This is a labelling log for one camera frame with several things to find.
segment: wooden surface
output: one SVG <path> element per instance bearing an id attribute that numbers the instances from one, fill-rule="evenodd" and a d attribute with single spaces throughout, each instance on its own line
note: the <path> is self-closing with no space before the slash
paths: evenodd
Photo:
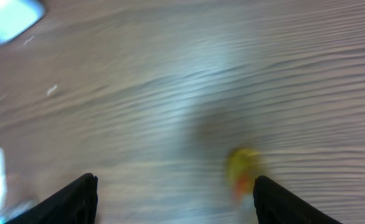
<path id="1" fill-rule="evenodd" d="M 250 143 L 286 188 L 365 223 L 365 0 L 47 7 L 0 47 L 0 147 L 25 194 L 92 172 L 99 223 L 238 223 L 223 163 Z"/>

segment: white speck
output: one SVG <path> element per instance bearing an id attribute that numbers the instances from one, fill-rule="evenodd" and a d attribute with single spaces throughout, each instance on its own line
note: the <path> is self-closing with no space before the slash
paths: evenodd
<path id="1" fill-rule="evenodd" d="M 53 87 L 49 88 L 47 90 L 47 96 L 49 96 L 53 91 L 55 91 L 58 88 L 58 85 L 54 85 Z"/>
<path id="2" fill-rule="evenodd" d="M 31 36 L 29 39 L 25 40 L 25 42 L 23 43 L 23 45 L 26 45 L 27 43 L 29 43 L 30 41 L 32 41 L 34 38 L 34 36 Z"/>

